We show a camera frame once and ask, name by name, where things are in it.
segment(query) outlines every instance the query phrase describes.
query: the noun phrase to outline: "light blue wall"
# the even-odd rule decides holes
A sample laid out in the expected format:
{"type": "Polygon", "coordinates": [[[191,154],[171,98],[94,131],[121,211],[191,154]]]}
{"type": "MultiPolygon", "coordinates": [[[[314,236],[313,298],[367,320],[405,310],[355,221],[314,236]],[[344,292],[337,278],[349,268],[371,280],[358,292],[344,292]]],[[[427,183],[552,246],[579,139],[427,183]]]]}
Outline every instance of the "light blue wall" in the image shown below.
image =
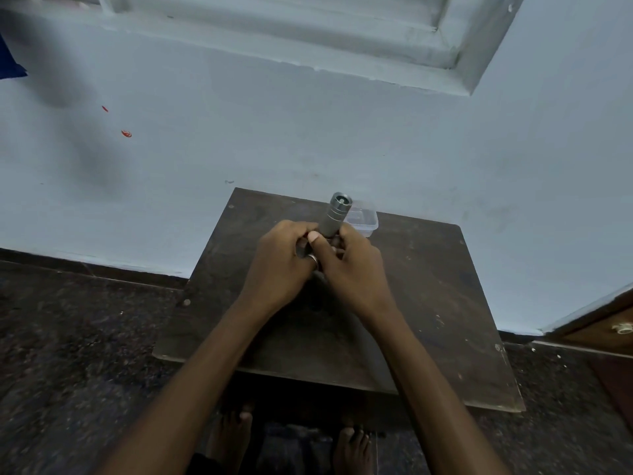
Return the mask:
{"type": "Polygon", "coordinates": [[[2,247],[188,275],[233,186],[344,189],[461,225],[500,329],[534,332],[633,281],[633,0],[526,0],[470,99],[0,26],[31,73],[0,82],[2,247]]]}

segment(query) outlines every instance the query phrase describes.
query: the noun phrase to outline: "person's right hand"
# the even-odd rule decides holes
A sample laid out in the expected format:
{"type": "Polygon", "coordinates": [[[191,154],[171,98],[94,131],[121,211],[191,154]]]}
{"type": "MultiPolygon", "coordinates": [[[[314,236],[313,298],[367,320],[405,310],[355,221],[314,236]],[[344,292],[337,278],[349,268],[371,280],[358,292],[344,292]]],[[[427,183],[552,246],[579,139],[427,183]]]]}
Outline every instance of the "person's right hand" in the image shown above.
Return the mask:
{"type": "Polygon", "coordinates": [[[320,233],[308,233],[308,241],[332,290],[362,321],[397,313],[380,251],[347,223],[343,223],[339,235],[345,249],[342,260],[320,233]]]}

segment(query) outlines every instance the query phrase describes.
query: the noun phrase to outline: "wooden table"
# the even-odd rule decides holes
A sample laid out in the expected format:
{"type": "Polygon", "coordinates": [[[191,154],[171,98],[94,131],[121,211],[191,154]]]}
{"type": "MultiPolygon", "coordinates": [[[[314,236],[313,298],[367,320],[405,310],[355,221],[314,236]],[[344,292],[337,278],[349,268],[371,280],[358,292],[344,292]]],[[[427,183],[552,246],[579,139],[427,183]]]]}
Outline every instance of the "wooden table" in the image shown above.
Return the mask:
{"type": "MultiPolygon", "coordinates": [[[[184,362],[238,296],[259,237],[283,219],[318,220],[326,206],[236,188],[154,356],[184,362]]],[[[398,306],[464,403],[525,410],[459,226],[389,213],[378,221],[370,240],[398,306]]],[[[264,327],[239,370],[397,393],[376,343],[319,275],[264,327]]]]}

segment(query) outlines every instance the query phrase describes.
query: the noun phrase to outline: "plastic container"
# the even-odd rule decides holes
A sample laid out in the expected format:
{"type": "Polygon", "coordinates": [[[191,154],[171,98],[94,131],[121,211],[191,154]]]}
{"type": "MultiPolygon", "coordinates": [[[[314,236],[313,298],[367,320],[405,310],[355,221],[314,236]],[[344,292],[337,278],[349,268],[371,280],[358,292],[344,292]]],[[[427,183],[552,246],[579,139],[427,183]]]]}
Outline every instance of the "plastic container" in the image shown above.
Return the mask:
{"type": "Polygon", "coordinates": [[[369,201],[354,200],[345,222],[352,225],[363,237],[369,238],[378,228],[376,207],[369,201]]]}

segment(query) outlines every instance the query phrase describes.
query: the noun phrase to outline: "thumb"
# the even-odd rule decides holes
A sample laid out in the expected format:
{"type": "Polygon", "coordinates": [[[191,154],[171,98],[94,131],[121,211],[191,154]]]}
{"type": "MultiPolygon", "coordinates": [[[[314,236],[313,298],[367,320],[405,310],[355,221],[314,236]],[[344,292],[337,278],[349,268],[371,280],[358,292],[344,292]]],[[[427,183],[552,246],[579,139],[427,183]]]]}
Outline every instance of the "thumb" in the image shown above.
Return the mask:
{"type": "Polygon", "coordinates": [[[340,262],[340,260],[336,258],[332,247],[327,240],[323,238],[321,233],[315,231],[308,233],[308,241],[319,262],[321,262],[323,271],[331,269],[336,263],[340,262]]]}

